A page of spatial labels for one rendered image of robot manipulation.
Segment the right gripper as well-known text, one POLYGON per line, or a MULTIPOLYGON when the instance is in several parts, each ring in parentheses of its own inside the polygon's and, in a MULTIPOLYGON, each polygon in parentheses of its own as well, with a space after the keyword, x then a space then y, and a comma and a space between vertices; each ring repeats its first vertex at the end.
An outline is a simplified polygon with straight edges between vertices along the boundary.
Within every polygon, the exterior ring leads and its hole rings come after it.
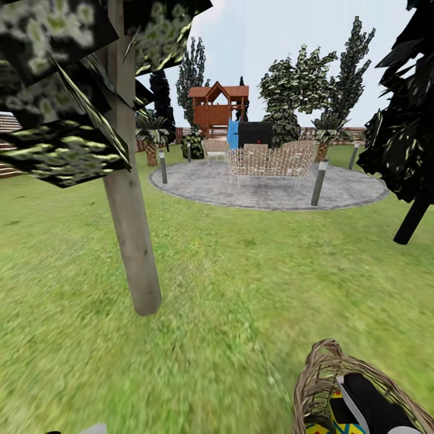
POLYGON ((359 424, 354 415, 345 404, 343 397, 332 398, 329 401, 337 424, 359 424))

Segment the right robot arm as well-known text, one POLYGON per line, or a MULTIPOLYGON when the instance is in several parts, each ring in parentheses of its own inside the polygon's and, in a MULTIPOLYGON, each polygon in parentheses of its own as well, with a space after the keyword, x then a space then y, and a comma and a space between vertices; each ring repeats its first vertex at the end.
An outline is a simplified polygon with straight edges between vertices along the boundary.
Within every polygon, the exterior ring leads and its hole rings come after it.
POLYGON ((342 397, 329 403, 337 424, 360 424, 366 434, 423 434, 401 406, 390 403, 360 372, 336 380, 342 397))

